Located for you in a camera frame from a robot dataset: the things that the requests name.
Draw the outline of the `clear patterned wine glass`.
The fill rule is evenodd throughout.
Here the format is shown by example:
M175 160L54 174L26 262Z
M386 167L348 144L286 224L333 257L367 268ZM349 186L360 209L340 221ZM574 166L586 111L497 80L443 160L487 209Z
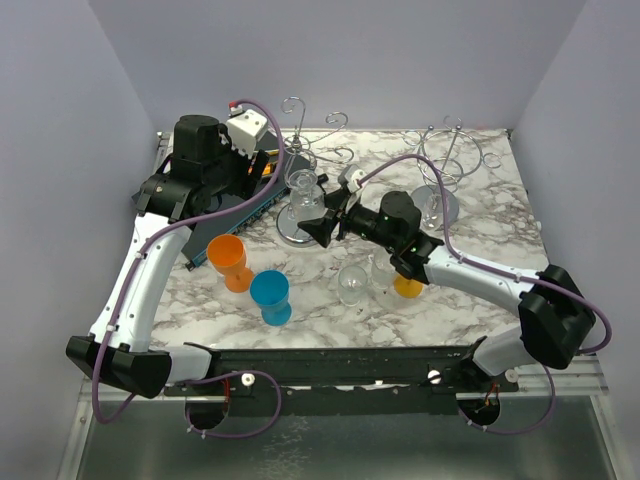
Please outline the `clear patterned wine glass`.
M316 184L317 178L313 170L301 169L291 173L287 179L292 219L296 223L324 216L324 192Z

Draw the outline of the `orange plastic goblet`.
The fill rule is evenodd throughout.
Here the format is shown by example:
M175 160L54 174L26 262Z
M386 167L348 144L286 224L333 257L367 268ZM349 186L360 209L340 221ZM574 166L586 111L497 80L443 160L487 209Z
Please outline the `orange plastic goblet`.
M226 288L233 293L249 290L254 278L247 267L247 255L242 240L231 234L212 239L206 249L209 262L224 277Z

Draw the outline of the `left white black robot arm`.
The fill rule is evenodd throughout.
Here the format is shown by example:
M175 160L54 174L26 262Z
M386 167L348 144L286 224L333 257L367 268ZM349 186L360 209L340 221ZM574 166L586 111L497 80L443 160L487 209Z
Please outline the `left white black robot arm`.
M145 398L187 380L201 395L222 380L210 354L195 347L153 350L156 311L178 254L194 224L236 212L210 212L214 196L235 195L249 206L264 196L257 188L267 154L257 144L272 129L270 117L234 107L221 122L184 115L174 126L172 147L161 167L140 187L130 246L113 290L88 334L73 336L67 358L94 384Z

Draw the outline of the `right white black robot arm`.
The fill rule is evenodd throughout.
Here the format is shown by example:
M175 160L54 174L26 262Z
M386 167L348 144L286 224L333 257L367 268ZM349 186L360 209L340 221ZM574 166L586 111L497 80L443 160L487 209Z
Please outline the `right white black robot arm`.
M518 270L454 255L420 224L421 212L406 192L385 194L373 211L341 188L326 195L322 216L298 226L322 247L347 234L371 241L389 253L391 265L404 278L460 290L517 316L518 326L472 345L459 370L467 389L483 391L496 376L522 365L569 366L595 315L564 269Z

